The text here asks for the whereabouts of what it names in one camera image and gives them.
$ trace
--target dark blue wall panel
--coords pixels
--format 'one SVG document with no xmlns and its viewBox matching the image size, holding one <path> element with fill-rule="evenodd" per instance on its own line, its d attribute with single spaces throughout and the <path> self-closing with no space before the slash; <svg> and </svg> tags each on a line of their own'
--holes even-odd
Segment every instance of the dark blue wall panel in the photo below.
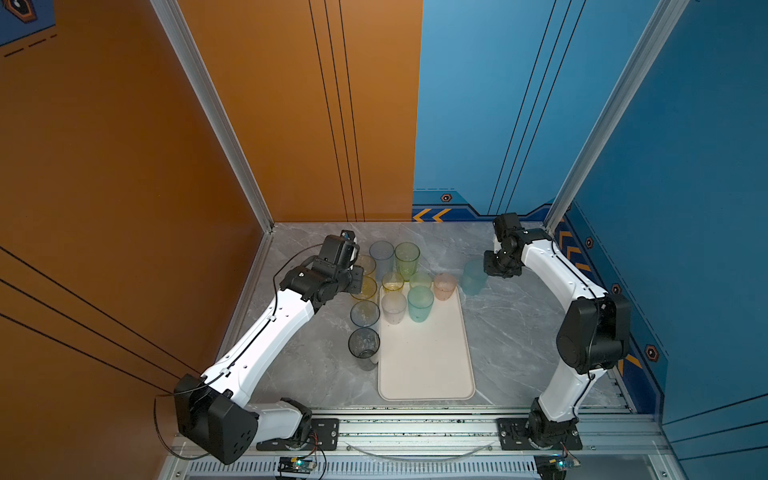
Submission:
<svg viewBox="0 0 768 480">
<path fill-rule="evenodd" d="M 668 354 L 677 439 L 766 419 L 756 406 L 699 415 L 767 390 L 766 18 L 766 2 L 691 2 L 577 195 Z M 728 435 L 766 444 L 762 427 Z M 728 435 L 685 453 L 727 452 Z M 710 478 L 691 473 L 699 461 L 689 475 Z"/>
<path fill-rule="evenodd" d="M 554 198 L 656 4 L 425 0 L 415 189 L 480 214 Z"/>
</svg>

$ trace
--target transparent cup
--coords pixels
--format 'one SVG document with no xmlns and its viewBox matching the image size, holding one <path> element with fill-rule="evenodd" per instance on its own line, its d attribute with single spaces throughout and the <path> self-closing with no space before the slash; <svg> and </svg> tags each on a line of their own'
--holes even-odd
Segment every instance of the transparent cup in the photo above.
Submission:
<svg viewBox="0 0 768 480">
<path fill-rule="evenodd" d="M 368 254 L 376 261 L 377 282 L 381 282 L 386 273 L 395 269 L 395 247 L 390 242 L 374 242 L 368 249 Z"/>
<path fill-rule="evenodd" d="M 400 292 L 388 292 L 382 297 L 382 317 L 387 323 L 397 325 L 402 322 L 406 316 L 407 307 L 408 300 Z"/>
<path fill-rule="evenodd" d="M 411 275 L 411 280 L 409 280 L 409 282 L 411 284 L 411 288 L 414 286 L 425 286 L 429 288 L 432 286 L 432 277 L 428 273 L 416 272 Z"/>
<path fill-rule="evenodd" d="M 370 300 L 363 300 L 362 302 L 355 303 L 349 311 L 349 318 L 352 320 L 352 323 L 359 327 L 367 326 L 374 330 L 378 330 L 379 317 L 379 306 Z"/>
<path fill-rule="evenodd" d="M 385 273 L 382 278 L 382 286 L 385 292 L 399 292 L 406 281 L 397 272 Z"/>
<path fill-rule="evenodd" d="M 355 265 L 362 267 L 362 274 L 365 276 L 371 276 L 376 272 L 376 260 L 368 255 L 358 255 Z"/>
<path fill-rule="evenodd" d="M 435 275 L 435 298 L 437 300 L 447 300 L 451 298 L 456 290 L 456 277 L 450 273 L 440 273 Z"/>
<path fill-rule="evenodd" d="M 379 334 L 373 329 L 363 327 L 355 330 L 349 336 L 347 346 L 349 352 L 357 359 L 357 365 L 361 369 L 370 371 L 376 368 L 378 362 L 376 354 L 379 352 L 381 340 Z"/>
<path fill-rule="evenodd" d="M 482 258 L 475 258 L 464 265 L 464 274 L 459 282 L 465 295 L 477 295 L 485 287 L 488 274 L 483 270 Z"/>
<path fill-rule="evenodd" d="M 435 294 L 425 286 L 411 288 L 408 292 L 408 314 L 411 320 L 421 323 L 427 319 L 435 302 Z"/>
<path fill-rule="evenodd" d="M 421 250 L 414 243 L 404 242 L 395 247 L 397 271 L 400 272 L 400 275 L 402 275 L 406 282 L 411 279 L 411 275 L 416 273 L 416 267 L 419 265 L 419 256 L 421 254 Z"/>
<path fill-rule="evenodd" d="M 378 289 L 379 287 L 373 278 L 370 276 L 364 276 L 362 278 L 362 289 L 360 290 L 360 293 L 355 293 L 352 295 L 352 297 L 358 300 L 369 300 L 374 298 Z"/>
</svg>

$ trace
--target gray marble tabletop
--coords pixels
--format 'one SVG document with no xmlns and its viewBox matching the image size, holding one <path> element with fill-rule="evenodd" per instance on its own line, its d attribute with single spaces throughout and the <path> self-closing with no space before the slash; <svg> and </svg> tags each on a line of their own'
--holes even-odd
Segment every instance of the gray marble tabletop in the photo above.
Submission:
<svg viewBox="0 0 768 480">
<path fill-rule="evenodd" d="M 326 235 L 352 230 L 361 252 L 377 240 L 416 243 L 419 269 L 461 276 L 464 265 L 492 248 L 489 222 L 467 223 L 278 223 L 262 275 L 240 335 L 253 325 L 274 293 L 272 275 L 299 250 L 322 243 Z M 294 260 L 298 264 L 306 256 Z M 259 382 L 252 403 L 290 397 L 311 408 L 363 406 L 498 406 L 526 408 L 541 395 L 557 366 L 554 341 L 564 311 L 552 292 L 530 270 L 511 279 L 488 278 L 477 296 L 460 291 L 476 393 L 469 400 L 388 402 L 379 396 L 377 371 L 361 370 L 347 349 L 355 326 L 355 304 L 342 293 L 328 302 L 287 343 Z M 624 408 L 615 381 L 603 376 L 584 407 Z"/>
</svg>

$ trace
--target orange wall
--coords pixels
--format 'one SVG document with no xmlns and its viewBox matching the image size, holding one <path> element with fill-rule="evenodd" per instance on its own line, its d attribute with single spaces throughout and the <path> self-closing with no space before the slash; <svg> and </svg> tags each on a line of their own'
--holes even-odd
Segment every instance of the orange wall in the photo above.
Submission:
<svg viewBox="0 0 768 480">
<path fill-rule="evenodd" d="M 183 0 L 276 221 L 409 220 L 421 0 Z"/>
<path fill-rule="evenodd" d="M 261 232 L 147 1 L 57 2 L 0 57 L 0 245 L 198 370 Z M 0 252 L 0 278 L 181 376 L 190 369 Z M 0 313 L 149 382 L 176 379 L 0 285 Z M 0 318 L 4 478 L 153 478 L 155 388 Z M 172 439 L 172 402 L 161 400 Z"/>
</svg>

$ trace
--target robotic arm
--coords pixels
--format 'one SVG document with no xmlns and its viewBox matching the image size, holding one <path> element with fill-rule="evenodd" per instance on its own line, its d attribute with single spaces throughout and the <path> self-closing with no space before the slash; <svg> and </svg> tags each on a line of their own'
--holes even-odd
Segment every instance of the robotic arm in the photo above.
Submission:
<svg viewBox="0 0 768 480">
<path fill-rule="evenodd" d="M 174 389 L 179 433 L 225 465 L 253 442 L 289 439 L 299 447 L 312 412 L 292 399 L 243 407 L 261 376 L 298 329 L 339 292 L 359 293 L 359 246 L 349 230 L 329 235 L 320 253 L 293 268 L 261 317 L 200 379 L 185 375 Z"/>
<path fill-rule="evenodd" d="M 578 408 L 594 383 L 629 353 L 631 305 L 571 267 L 542 229 L 524 229 L 517 214 L 493 221 L 494 251 L 485 272 L 509 278 L 527 266 L 544 281 L 566 311 L 557 336 L 560 362 L 528 417 L 534 447 L 558 445 L 575 430 Z"/>
</svg>

